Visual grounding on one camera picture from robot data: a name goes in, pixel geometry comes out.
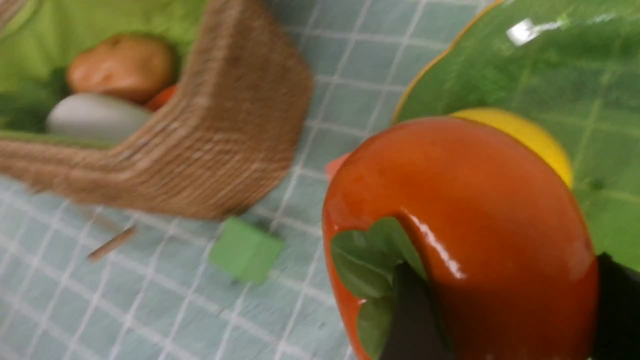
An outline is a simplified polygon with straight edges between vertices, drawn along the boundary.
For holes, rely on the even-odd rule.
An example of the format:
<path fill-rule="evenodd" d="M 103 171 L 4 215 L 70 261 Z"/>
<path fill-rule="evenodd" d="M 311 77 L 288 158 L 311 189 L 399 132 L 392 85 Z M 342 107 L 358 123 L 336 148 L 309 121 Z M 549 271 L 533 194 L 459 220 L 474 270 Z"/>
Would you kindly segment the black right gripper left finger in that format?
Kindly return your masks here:
<path fill-rule="evenodd" d="M 397 306 L 381 360 L 452 360 L 441 337 L 428 286 L 409 264 L 397 267 Z"/>

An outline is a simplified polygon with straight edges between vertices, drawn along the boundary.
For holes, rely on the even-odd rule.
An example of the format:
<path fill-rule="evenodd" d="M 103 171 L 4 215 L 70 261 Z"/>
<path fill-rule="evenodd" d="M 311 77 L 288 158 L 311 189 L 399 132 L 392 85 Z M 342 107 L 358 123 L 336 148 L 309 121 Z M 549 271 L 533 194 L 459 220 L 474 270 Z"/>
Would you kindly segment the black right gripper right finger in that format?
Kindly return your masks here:
<path fill-rule="evenodd" d="M 598 256 L 599 299 L 594 360 L 640 358 L 640 275 L 603 252 Z"/>

